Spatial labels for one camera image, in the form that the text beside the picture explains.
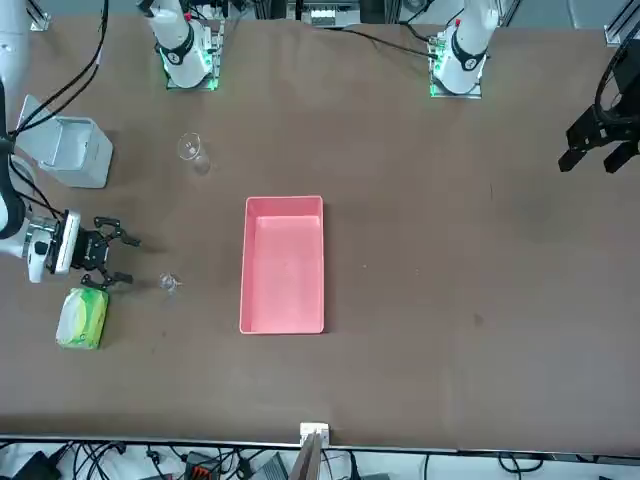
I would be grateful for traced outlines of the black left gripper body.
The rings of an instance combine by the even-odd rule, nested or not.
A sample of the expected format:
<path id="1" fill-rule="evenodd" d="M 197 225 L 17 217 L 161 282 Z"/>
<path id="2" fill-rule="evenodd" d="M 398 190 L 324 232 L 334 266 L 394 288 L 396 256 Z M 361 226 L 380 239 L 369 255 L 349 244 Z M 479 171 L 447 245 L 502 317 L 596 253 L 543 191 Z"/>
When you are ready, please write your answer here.
<path id="1" fill-rule="evenodd" d="M 618 88 L 618 101 L 608 109 L 601 104 L 601 97 L 610 78 Z M 596 88 L 593 105 L 588 110 L 591 121 L 588 142 L 603 143 L 615 131 L 631 135 L 639 130 L 639 43 L 630 42 L 620 47 Z"/>

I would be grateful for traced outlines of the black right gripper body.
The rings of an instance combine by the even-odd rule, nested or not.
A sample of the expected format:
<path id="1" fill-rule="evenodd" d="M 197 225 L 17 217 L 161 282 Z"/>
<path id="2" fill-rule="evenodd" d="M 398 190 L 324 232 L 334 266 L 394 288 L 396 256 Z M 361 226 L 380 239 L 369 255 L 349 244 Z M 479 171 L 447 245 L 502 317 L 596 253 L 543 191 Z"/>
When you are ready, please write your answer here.
<path id="1" fill-rule="evenodd" d="M 110 237 L 99 230 L 80 228 L 74 247 L 74 268 L 105 271 Z"/>

